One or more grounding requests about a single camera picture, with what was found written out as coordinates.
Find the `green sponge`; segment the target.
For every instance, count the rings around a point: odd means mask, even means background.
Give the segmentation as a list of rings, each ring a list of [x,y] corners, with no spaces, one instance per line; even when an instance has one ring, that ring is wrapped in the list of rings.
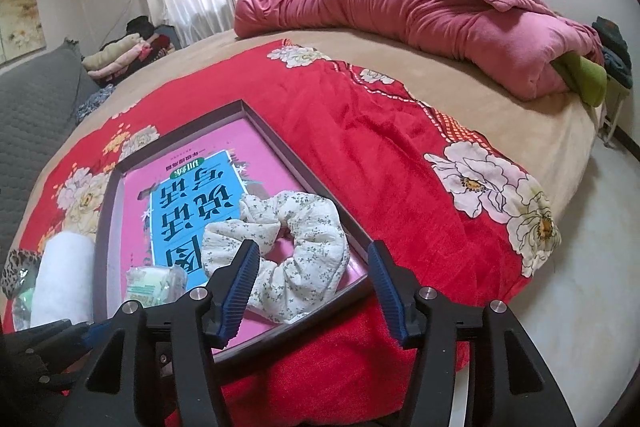
[[[12,320],[14,329],[24,331],[29,329],[30,319],[32,318],[32,296],[34,290],[32,288],[22,291],[20,295],[17,295],[12,301]]]

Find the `green flower tissue pack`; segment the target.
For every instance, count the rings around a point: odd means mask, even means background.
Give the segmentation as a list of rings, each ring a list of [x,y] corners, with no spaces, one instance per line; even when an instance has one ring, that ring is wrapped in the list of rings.
[[[126,273],[125,299],[137,300],[143,308],[174,303],[186,291],[188,276],[179,267],[147,265]]]

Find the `white floral scrunchie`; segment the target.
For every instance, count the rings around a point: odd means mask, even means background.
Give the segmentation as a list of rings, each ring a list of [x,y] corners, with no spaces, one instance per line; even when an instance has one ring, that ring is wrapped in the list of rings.
[[[245,239],[259,248],[248,307],[276,324],[290,324],[330,301],[345,275],[350,249],[331,199],[282,191],[241,197],[240,215],[206,225],[201,260],[210,277],[230,265]]]

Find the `white rolled towel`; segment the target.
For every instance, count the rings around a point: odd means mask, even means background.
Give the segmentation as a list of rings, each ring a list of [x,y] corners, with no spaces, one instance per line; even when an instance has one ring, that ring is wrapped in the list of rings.
[[[72,324],[93,321],[94,242],[89,236],[63,231],[44,247],[30,326],[60,320]]]

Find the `leopard print scrunchie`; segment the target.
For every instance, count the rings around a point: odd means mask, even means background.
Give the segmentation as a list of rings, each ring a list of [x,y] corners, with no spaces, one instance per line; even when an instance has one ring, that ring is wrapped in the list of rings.
[[[1,289],[6,298],[13,299],[35,286],[40,262],[37,251],[12,249],[9,252],[1,273]]]

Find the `beige bed sheet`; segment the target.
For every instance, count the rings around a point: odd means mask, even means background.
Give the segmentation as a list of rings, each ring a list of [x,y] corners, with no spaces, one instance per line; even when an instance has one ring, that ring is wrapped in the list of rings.
[[[128,112],[166,82],[281,39],[311,46],[334,60],[399,80],[418,100],[480,132],[500,153],[537,179],[555,218],[562,216],[582,182],[601,113],[582,104],[575,93],[521,102],[473,64],[422,53],[400,42],[356,30],[285,31],[249,39],[225,31],[171,53],[121,83],[40,171],[22,219],[27,221],[32,214],[49,173],[85,135]]]

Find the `grey quilted headboard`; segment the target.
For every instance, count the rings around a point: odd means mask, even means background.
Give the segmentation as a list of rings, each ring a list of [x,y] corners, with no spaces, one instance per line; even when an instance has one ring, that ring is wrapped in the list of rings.
[[[1,75],[1,256],[6,257],[41,170],[99,91],[79,43],[66,40]]]

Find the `blue patterned cloth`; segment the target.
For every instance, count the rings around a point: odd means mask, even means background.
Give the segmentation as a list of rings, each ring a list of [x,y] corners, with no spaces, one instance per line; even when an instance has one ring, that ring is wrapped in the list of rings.
[[[87,98],[85,102],[82,102],[76,109],[76,124],[80,124],[81,121],[85,120],[89,115],[103,105],[114,91],[115,87],[112,84],[108,84],[106,87],[90,95],[89,98]]]

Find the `green pillow under quilt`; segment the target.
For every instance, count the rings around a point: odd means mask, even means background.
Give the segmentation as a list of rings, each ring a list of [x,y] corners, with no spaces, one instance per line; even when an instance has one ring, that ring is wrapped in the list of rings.
[[[591,107],[600,106],[608,87],[605,69],[575,52],[567,52],[551,62],[567,87],[576,92]]]

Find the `stack of folded clothes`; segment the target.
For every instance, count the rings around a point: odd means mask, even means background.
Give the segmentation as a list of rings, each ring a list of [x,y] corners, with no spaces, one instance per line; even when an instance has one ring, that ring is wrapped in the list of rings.
[[[81,61],[89,77],[100,87],[116,86],[138,70],[182,48],[174,26],[155,26],[147,15],[126,25],[126,34],[104,44]]]

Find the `clothes on side rack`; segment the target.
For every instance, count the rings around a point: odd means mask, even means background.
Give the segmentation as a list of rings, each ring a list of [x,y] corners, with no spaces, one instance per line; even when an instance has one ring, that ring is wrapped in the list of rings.
[[[634,85],[631,58],[628,44],[620,32],[620,28],[612,20],[600,16],[591,26],[597,31],[602,43],[606,72],[623,87],[631,89]]]

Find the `pink folded quilt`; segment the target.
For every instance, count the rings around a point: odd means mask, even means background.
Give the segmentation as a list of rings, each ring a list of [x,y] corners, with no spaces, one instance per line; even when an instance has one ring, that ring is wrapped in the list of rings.
[[[567,52],[604,68],[597,31],[544,0],[239,0],[235,8],[241,38],[330,27],[471,62],[522,101],[570,90],[551,65]]]

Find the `wall painting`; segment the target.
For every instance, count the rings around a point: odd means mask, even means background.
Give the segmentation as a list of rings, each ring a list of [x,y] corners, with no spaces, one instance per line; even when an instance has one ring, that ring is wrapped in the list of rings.
[[[37,0],[0,0],[1,64],[47,46]]]

